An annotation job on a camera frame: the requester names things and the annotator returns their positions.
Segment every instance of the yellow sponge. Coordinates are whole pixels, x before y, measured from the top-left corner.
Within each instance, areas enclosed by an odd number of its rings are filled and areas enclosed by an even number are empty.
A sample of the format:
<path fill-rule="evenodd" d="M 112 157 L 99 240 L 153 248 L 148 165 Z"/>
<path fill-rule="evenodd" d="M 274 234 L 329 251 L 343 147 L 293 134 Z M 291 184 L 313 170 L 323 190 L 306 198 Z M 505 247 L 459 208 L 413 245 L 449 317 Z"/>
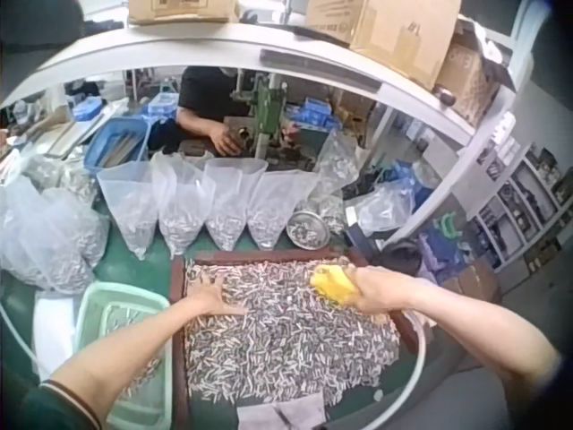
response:
<path fill-rule="evenodd" d="M 344 305 L 359 290 L 340 266 L 320 265 L 311 277 L 311 285 L 330 300 Z"/>

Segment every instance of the white cable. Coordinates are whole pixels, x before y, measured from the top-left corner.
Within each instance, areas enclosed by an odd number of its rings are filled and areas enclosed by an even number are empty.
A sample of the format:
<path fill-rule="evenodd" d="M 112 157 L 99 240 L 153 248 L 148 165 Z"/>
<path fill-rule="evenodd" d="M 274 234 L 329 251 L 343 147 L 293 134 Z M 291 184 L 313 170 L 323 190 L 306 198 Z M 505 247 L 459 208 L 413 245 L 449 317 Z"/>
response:
<path fill-rule="evenodd" d="M 4 322 L 6 323 L 8 330 L 10 330 L 10 332 L 12 333 L 14 338 L 16 339 L 16 342 L 18 342 L 18 345 L 21 346 L 21 348 L 24 350 L 26 355 L 28 357 L 30 357 L 30 360 L 32 360 L 32 362 L 35 363 L 36 366 L 38 366 L 38 368 L 41 369 L 41 371 L 44 374 L 51 374 L 51 372 L 49 372 L 46 369 L 46 367 L 39 362 L 38 358 L 34 355 L 32 350 L 30 349 L 30 347 L 28 347 L 28 345 L 26 345 L 26 342 L 24 342 L 24 340 L 21 338 L 20 333 L 18 333 L 16 328 L 13 326 L 12 321 L 10 321 L 10 318 L 8 318 L 8 314 L 6 313 L 4 307 L 2 306 L 1 303 L 0 303 L 0 314 L 2 315 L 2 318 L 4 319 Z"/>
<path fill-rule="evenodd" d="M 400 407 L 406 402 L 414 387 L 420 380 L 420 375 L 422 374 L 423 364 L 426 359 L 426 337 L 423 333 L 423 327 L 420 324 L 420 320 L 414 315 L 410 314 L 408 319 L 414 326 L 415 332 L 418 335 L 418 357 L 415 360 L 414 371 L 412 372 L 412 376 L 410 376 L 410 380 L 404 387 L 404 390 L 400 393 L 398 398 L 394 403 L 392 403 L 388 409 L 380 414 L 379 417 L 374 419 L 369 425 L 363 427 L 362 430 L 376 430 L 386 421 L 388 421 Z"/>

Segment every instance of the white shelf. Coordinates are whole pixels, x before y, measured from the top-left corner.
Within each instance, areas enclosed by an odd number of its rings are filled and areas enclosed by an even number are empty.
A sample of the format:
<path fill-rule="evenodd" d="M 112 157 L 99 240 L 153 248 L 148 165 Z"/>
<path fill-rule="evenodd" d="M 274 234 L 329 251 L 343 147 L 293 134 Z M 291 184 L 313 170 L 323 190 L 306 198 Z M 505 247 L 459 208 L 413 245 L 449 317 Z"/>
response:
<path fill-rule="evenodd" d="M 519 236 L 519 240 L 521 240 L 521 245 L 525 246 L 527 245 L 527 239 L 526 236 L 523 234 L 523 232 L 521 231 L 521 228 L 519 228 L 519 225 L 517 224 L 517 220 L 515 219 L 515 217 L 513 216 L 513 214 L 509 211 L 509 208 L 506 206 L 506 204 L 503 202 L 503 200 L 497 195 L 497 199 L 500 201 L 501 207 L 503 208 L 503 210 L 505 211 L 506 215 L 509 218 L 509 221 L 511 222 L 511 224 L 513 225 L 513 228 L 517 231 L 517 235 Z"/>
<path fill-rule="evenodd" d="M 485 224 L 485 222 L 483 221 L 481 215 L 477 215 L 475 217 L 475 219 L 477 219 L 477 222 L 479 222 L 480 225 L 482 226 L 482 229 L 485 232 L 485 235 L 488 237 L 488 239 L 490 239 L 490 242 L 492 243 L 493 249 L 495 250 L 498 257 L 500 257 L 501 264 L 503 264 L 506 260 L 503 257 L 503 254 L 501 253 L 500 246 L 498 245 L 498 242 L 495 240 L 495 237 L 493 237 L 492 232 L 487 227 L 487 224 Z"/>
<path fill-rule="evenodd" d="M 537 243 L 537 241 L 539 239 L 541 239 L 544 235 L 547 234 L 547 232 L 553 227 L 553 225 L 563 216 L 563 214 L 565 212 L 567 212 L 569 210 L 569 208 L 571 207 L 571 205 L 573 205 L 573 197 L 570 197 L 569 200 L 567 200 L 557 211 L 557 213 L 555 213 L 555 215 L 552 216 L 552 218 L 547 222 L 547 224 L 545 225 L 545 227 L 543 229 L 541 229 L 535 236 L 533 239 L 531 239 L 529 241 L 530 244 L 535 244 Z M 512 255 L 511 258 L 509 258 L 506 262 L 502 263 L 500 267 L 498 267 L 497 269 L 495 269 L 496 273 L 499 273 L 500 271 L 502 271 L 504 268 L 506 268 L 508 265 L 512 264 L 515 260 L 517 260 L 518 258 L 520 258 L 527 250 L 529 249 L 529 246 L 525 246 L 521 251 L 519 251 L 517 254 Z"/>
<path fill-rule="evenodd" d="M 524 204 L 524 206 L 526 207 L 527 211 L 529 212 L 530 217 L 533 219 L 535 225 L 537 226 L 538 229 L 543 229 L 543 224 L 541 223 L 541 221 L 539 220 L 539 218 L 537 217 L 537 214 L 534 212 L 534 208 L 531 207 L 531 204 L 529 204 L 529 202 L 527 201 L 527 198 L 525 197 L 525 195 L 521 192 L 521 190 L 519 189 L 519 187 L 517 186 L 516 182 L 510 178 L 509 179 L 509 183 L 511 184 L 511 186 L 513 187 L 513 189 L 516 191 L 517 195 L 519 196 L 519 199 L 521 199 L 521 202 Z"/>
<path fill-rule="evenodd" d="M 315 60 L 383 82 L 378 91 L 313 70 L 263 63 L 261 51 L 271 49 Z M 374 99 L 424 121 L 466 145 L 475 129 L 430 92 L 399 73 L 331 43 L 296 36 L 290 31 L 247 24 L 216 22 L 169 23 L 113 30 L 80 39 L 50 58 L 22 82 L 3 107 L 46 87 L 93 74 L 168 65 L 240 67 L 275 72 L 333 85 Z"/>
<path fill-rule="evenodd" d="M 524 163 L 526 163 L 526 166 L 531 170 L 531 172 L 534 174 L 535 178 L 537 178 L 537 180 L 541 184 L 541 187 L 549 195 L 549 198 L 551 199 L 551 201 L 555 205 L 555 207 L 560 208 L 561 205 L 560 205 L 559 201 L 557 200 L 557 197 L 555 197 L 555 194 L 552 193 L 552 190 L 549 188 L 549 186 L 547 186 L 545 181 L 542 180 L 541 175 L 539 175 L 539 172 L 534 168 L 534 165 L 531 164 L 531 161 L 529 161 L 527 159 L 527 157 L 525 157 Z"/>

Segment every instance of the wooden tray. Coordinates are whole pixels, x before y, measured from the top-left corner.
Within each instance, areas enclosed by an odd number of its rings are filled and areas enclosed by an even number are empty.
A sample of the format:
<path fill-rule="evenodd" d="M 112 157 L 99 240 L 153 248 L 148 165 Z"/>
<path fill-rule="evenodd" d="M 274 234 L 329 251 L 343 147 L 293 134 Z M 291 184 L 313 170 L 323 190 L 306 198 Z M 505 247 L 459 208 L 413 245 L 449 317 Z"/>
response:
<path fill-rule="evenodd" d="M 195 255 L 193 262 L 201 265 L 240 265 L 252 262 L 307 262 L 310 260 L 334 259 L 342 256 L 341 252 L 332 248 L 323 248 L 318 251 L 305 251 L 302 249 L 289 249 L 285 251 L 252 251 L 252 252 L 200 252 Z M 346 257 L 358 267 L 368 265 L 367 261 L 351 248 Z M 185 261 L 181 256 L 173 260 L 171 266 L 171 286 L 169 301 L 173 304 L 184 296 Z M 408 351 L 417 353 L 417 337 L 412 324 L 401 312 L 390 312 L 390 318 L 396 325 L 402 341 Z M 178 331 L 173 337 L 173 416 L 172 428 L 190 428 L 190 410 L 187 395 L 187 374 L 184 359 L 184 329 Z"/>

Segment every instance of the blue container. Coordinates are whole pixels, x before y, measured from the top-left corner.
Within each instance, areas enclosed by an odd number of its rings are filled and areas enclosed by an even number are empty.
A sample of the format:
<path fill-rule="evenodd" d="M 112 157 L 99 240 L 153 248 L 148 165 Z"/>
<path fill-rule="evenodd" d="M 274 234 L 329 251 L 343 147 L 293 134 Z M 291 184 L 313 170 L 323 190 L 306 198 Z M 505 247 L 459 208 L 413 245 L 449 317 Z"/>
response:
<path fill-rule="evenodd" d="M 328 115 L 316 112 L 314 110 L 303 109 L 304 119 L 306 124 L 316 125 L 317 127 L 323 127 L 326 122 Z"/>
<path fill-rule="evenodd" d="M 103 108 L 101 97 L 87 97 L 73 109 L 73 117 L 78 122 L 91 121 Z"/>
<path fill-rule="evenodd" d="M 105 123 L 93 136 L 90 147 L 83 159 L 83 166 L 96 175 L 103 167 L 99 164 L 122 140 L 126 133 L 136 133 L 141 141 L 133 148 L 126 161 L 147 159 L 147 140 L 150 137 L 151 126 L 143 118 L 115 117 Z"/>
<path fill-rule="evenodd" d="M 324 122 L 324 128 L 326 128 L 328 131 L 340 131 L 342 130 L 342 122 L 340 122 L 340 120 L 334 115 L 330 115 L 327 116 L 326 121 Z"/>
<path fill-rule="evenodd" d="M 177 110 L 179 94 L 176 92 L 160 92 L 147 106 L 150 116 L 171 116 Z"/>
<path fill-rule="evenodd" d="M 304 108 L 328 116 L 332 113 L 332 107 L 326 101 L 307 98 L 304 101 Z"/>

